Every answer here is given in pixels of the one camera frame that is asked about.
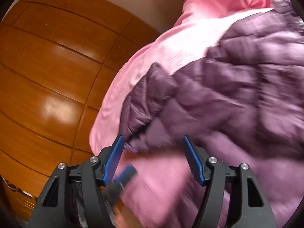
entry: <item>silver screw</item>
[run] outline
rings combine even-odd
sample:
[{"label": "silver screw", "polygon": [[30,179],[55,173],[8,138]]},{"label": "silver screw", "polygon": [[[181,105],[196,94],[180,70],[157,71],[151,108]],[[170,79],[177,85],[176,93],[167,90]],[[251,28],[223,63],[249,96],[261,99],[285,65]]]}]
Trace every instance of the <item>silver screw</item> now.
[{"label": "silver screw", "polygon": [[90,162],[92,162],[92,163],[96,163],[97,161],[98,161],[98,157],[96,157],[96,156],[93,156],[90,158]]},{"label": "silver screw", "polygon": [[243,168],[243,170],[248,170],[249,165],[246,164],[246,163],[242,163],[242,164],[241,164],[241,167]]},{"label": "silver screw", "polygon": [[215,164],[217,162],[217,158],[215,157],[210,157],[209,158],[209,162],[212,163],[212,164]]},{"label": "silver screw", "polygon": [[66,167],[66,164],[65,163],[60,163],[58,164],[58,168],[59,169],[64,169]]}]

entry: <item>quilted jacket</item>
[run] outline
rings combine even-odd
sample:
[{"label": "quilted jacket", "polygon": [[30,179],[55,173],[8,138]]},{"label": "quilted jacket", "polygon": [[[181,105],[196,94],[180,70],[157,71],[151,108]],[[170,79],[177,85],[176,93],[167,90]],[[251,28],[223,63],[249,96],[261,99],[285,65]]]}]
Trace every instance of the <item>quilted jacket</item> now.
[{"label": "quilted jacket", "polygon": [[286,222],[304,195],[303,22],[288,11],[235,22],[172,76],[154,63],[124,101],[125,149],[178,149],[189,134],[227,164],[247,162]]}]

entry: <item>purple fabric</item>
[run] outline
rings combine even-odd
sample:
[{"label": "purple fabric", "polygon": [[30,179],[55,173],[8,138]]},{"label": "purple fabric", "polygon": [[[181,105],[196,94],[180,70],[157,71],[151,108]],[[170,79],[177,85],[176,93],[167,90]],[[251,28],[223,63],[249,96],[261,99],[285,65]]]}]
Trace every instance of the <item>purple fabric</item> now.
[{"label": "purple fabric", "polygon": [[[301,33],[294,17],[271,10],[237,21],[206,57],[172,76],[154,63],[124,101],[125,149],[178,149],[189,134],[226,164],[247,162],[282,227],[304,195]],[[191,227],[201,197],[189,181],[164,227]]]}]

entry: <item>pink cloth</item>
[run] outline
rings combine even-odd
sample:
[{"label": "pink cloth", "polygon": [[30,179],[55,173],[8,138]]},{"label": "pink cloth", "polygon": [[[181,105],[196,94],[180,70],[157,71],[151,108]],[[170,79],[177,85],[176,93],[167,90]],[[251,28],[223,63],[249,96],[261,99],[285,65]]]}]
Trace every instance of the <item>pink cloth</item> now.
[{"label": "pink cloth", "polygon": [[[116,75],[90,133],[92,152],[98,155],[103,147],[113,143],[124,99],[152,63],[159,62],[173,74],[204,57],[208,47],[215,45],[235,21],[268,11],[265,7],[270,7],[270,0],[185,0],[183,14],[175,26],[135,53]],[[130,163],[138,175],[125,189],[122,201],[144,227],[159,227],[192,178],[187,161],[182,152],[133,155],[125,151],[116,173]],[[277,220],[280,226],[286,222]]]}]

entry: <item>blue rubber pad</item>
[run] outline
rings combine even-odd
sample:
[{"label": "blue rubber pad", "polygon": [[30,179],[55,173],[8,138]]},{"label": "blue rubber pad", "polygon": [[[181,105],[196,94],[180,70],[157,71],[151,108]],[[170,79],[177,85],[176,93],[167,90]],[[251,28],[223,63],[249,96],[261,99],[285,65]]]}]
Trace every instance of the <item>blue rubber pad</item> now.
[{"label": "blue rubber pad", "polygon": [[102,179],[104,186],[113,179],[118,162],[124,150],[124,143],[124,138],[120,136],[117,143],[114,145],[114,149],[112,150],[106,165],[104,166],[105,170]]},{"label": "blue rubber pad", "polygon": [[197,154],[187,136],[184,136],[183,149],[195,181],[197,181],[200,185],[203,185],[205,181],[203,176],[203,165],[197,157]]}]

